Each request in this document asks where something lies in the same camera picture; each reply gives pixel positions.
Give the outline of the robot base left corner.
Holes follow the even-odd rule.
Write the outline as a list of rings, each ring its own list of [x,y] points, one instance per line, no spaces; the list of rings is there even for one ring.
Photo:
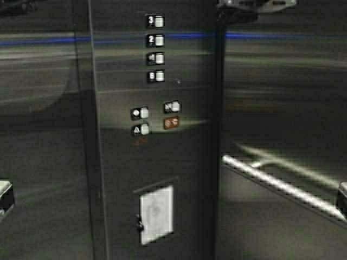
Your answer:
[[[14,187],[13,184],[1,179],[1,219],[3,219],[8,212],[15,205]]]

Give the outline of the robot base right corner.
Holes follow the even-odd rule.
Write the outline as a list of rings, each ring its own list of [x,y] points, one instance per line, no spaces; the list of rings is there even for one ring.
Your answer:
[[[346,205],[346,182],[341,182],[338,187],[336,208],[346,217],[347,205]]]

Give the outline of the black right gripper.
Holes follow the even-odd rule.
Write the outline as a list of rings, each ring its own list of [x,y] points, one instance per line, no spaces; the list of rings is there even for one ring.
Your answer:
[[[218,12],[226,12],[227,14],[273,14],[281,12],[288,8],[293,8],[297,5],[296,0],[227,0],[218,1],[216,10]]]

